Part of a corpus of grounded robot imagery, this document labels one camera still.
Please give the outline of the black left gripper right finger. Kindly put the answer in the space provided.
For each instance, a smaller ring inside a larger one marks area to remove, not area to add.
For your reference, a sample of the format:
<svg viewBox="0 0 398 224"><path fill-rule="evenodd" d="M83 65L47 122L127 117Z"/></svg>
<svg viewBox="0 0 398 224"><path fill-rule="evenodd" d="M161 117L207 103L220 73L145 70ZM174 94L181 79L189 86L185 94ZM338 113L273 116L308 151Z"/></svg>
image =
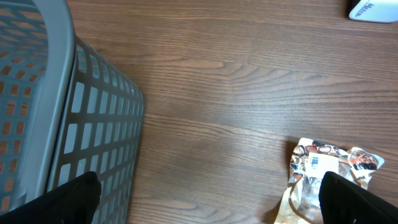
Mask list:
<svg viewBox="0 0 398 224"><path fill-rule="evenodd" d="M319 201L324 224L397 224L397 207L331 171Z"/></svg>

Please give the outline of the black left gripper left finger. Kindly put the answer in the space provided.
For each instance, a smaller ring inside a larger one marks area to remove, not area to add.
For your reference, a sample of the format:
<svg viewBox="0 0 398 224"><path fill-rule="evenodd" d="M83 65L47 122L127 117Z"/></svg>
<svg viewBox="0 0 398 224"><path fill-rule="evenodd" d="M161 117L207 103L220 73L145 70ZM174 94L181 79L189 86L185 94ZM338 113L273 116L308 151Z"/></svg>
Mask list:
<svg viewBox="0 0 398 224"><path fill-rule="evenodd" d="M91 223L100 204L101 184L93 171L1 215L1 224Z"/></svg>

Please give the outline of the clear brown snack bag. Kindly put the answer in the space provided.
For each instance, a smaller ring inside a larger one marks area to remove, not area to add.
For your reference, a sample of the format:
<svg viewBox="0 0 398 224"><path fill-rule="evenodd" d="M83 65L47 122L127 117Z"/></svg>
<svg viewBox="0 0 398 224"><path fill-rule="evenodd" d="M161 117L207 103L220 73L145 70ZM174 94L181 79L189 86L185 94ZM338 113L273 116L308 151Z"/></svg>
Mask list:
<svg viewBox="0 0 398 224"><path fill-rule="evenodd" d="M385 160L360 147L346 151L339 146L300 138L289 164L289 181L283 194L276 223L323 223L319 193L326 172L368 188L371 174Z"/></svg>

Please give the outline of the grey plastic basket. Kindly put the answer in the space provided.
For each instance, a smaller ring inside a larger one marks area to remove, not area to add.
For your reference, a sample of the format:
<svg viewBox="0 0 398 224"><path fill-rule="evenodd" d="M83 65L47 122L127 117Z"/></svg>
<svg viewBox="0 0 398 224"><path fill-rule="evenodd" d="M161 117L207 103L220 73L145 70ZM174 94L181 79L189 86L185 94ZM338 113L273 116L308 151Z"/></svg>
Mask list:
<svg viewBox="0 0 398 224"><path fill-rule="evenodd" d="M91 223L126 223L144 110L65 1L1 1L1 215L93 171Z"/></svg>

